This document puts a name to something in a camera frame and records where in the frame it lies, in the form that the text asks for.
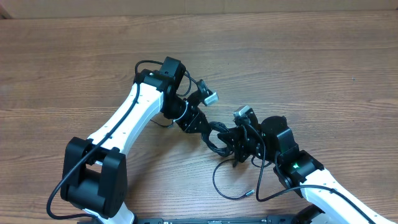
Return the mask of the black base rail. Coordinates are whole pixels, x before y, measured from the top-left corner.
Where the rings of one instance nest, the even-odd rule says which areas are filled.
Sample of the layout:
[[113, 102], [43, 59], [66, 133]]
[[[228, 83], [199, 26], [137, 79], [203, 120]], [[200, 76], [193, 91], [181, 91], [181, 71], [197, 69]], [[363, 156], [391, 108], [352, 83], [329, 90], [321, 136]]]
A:
[[266, 217], [251, 218], [138, 218], [137, 224], [296, 224], [299, 221], [295, 215], [268, 215]]

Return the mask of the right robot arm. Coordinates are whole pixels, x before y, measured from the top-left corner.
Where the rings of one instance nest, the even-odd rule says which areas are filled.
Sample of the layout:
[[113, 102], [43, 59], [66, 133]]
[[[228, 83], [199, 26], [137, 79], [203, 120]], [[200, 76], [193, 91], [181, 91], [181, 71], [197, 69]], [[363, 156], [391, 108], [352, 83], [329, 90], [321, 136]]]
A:
[[263, 164], [274, 164], [274, 173], [284, 186], [284, 193], [295, 192], [318, 212], [317, 222], [389, 223], [332, 176], [325, 166], [301, 150], [283, 116], [271, 116], [262, 123], [251, 115], [235, 119], [236, 127], [218, 134], [238, 160], [254, 156]]

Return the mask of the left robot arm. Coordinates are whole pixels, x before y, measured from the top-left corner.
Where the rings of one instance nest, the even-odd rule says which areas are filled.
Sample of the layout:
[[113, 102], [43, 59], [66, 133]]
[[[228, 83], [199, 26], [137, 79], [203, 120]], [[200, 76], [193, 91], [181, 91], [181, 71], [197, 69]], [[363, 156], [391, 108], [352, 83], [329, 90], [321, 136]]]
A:
[[86, 139], [74, 137], [66, 146], [62, 180], [56, 186], [63, 200], [82, 210], [91, 223], [135, 223], [127, 208], [127, 155], [146, 124], [158, 113], [186, 133], [211, 131], [198, 105], [218, 101], [203, 80], [183, 98], [177, 94], [189, 72], [181, 61], [166, 57], [159, 70], [135, 70], [134, 84], [122, 105]]

